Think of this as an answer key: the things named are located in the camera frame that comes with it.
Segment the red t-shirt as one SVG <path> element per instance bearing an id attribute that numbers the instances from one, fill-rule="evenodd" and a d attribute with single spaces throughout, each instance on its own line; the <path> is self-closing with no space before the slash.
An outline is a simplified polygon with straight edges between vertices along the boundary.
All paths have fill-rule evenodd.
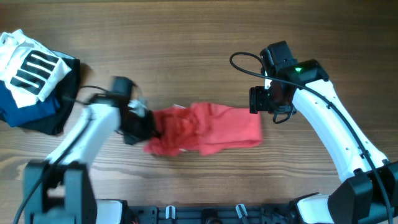
<path id="1" fill-rule="evenodd" d="M 208 156 L 262 143 L 261 117 L 246 108 L 199 102 L 188 108 L 157 110 L 154 117 L 160 136 L 144 147 L 149 154 L 173 157 L 182 151 L 198 151 Z"/>

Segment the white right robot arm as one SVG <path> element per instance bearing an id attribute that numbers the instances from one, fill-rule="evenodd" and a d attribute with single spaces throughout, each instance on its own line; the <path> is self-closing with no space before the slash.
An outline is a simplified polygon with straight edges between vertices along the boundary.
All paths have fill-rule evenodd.
<path id="1" fill-rule="evenodd" d="M 327 149 L 341 181 L 330 195 L 314 193 L 278 211 L 289 223 L 393 223 L 397 217 L 397 163 L 374 146 L 349 115 L 316 60 L 259 58 L 250 112 L 290 118 L 300 112 Z"/>

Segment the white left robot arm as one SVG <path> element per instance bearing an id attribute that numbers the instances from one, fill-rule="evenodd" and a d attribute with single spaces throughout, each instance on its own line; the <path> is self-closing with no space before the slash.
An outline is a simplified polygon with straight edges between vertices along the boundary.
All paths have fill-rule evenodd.
<path id="1" fill-rule="evenodd" d="M 153 114 L 146 101 L 126 95 L 95 94 L 62 143 L 24 169 L 24 199 L 15 215 L 25 223 L 134 223 L 126 200 L 97 199 L 89 172 L 102 145 L 120 132 L 126 144 L 149 139 Z"/>

